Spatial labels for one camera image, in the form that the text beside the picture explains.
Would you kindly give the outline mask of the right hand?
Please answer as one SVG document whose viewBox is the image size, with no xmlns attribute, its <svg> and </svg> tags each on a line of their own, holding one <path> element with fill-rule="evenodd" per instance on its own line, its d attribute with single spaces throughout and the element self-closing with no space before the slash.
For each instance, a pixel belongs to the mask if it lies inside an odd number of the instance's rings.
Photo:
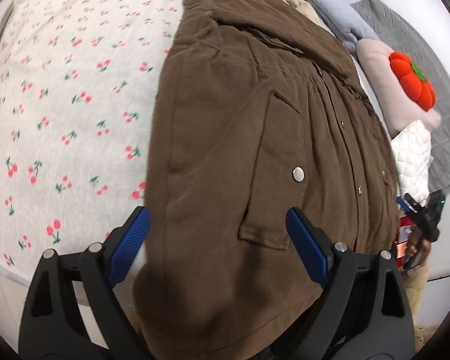
<svg viewBox="0 0 450 360">
<path fill-rule="evenodd" d="M 416 264 L 423 266 L 426 264 L 428 256 L 430 255 L 432 244 L 430 241 L 420 237 L 421 232 L 415 228 L 407 238 L 406 252 L 407 258 L 416 256 L 416 254 L 421 254 L 419 258 L 416 258 Z"/>
</svg>

